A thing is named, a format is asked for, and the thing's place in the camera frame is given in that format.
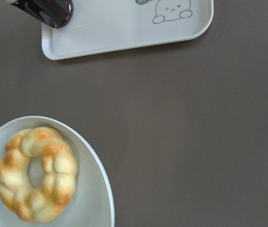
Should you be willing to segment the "twisted glazed donut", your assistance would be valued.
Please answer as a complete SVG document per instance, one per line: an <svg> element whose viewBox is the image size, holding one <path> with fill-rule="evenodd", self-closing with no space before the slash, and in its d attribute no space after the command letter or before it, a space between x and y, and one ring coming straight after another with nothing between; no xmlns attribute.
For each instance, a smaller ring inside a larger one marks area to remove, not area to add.
<svg viewBox="0 0 268 227"><path fill-rule="evenodd" d="M34 157L41 159L43 170L39 187L33 187L28 176ZM0 158L0 198L23 221L50 222L71 200L77 172L71 147L55 129L19 131L7 141Z"/></svg>

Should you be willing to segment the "white round plate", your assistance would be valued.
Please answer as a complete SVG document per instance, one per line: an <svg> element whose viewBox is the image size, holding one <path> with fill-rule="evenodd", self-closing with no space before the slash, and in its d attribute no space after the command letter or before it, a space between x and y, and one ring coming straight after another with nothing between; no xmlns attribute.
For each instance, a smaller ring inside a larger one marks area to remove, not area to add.
<svg viewBox="0 0 268 227"><path fill-rule="evenodd" d="M42 126L55 128L73 149L79 167L75 194L55 220L44 224L20 220L0 199L0 227L113 227L114 202L105 169L88 142L71 127L43 116L14 119L0 127L0 157L14 133Z"/></svg>

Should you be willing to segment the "cream rabbit print tray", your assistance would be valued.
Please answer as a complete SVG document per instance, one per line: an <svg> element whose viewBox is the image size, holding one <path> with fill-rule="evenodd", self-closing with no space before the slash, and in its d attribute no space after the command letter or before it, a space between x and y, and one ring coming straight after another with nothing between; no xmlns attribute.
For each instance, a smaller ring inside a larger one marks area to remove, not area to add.
<svg viewBox="0 0 268 227"><path fill-rule="evenodd" d="M210 26L211 0L76 0L70 22L42 27L51 60L192 40Z"/></svg>

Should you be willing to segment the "dark tea bottle on tray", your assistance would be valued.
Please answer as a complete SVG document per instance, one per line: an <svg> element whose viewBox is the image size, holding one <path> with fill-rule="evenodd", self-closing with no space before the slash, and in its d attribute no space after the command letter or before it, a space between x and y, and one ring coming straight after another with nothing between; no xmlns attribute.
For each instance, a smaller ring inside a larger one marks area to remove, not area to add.
<svg viewBox="0 0 268 227"><path fill-rule="evenodd" d="M72 0L5 0L52 28L61 28L72 18Z"/></svg>

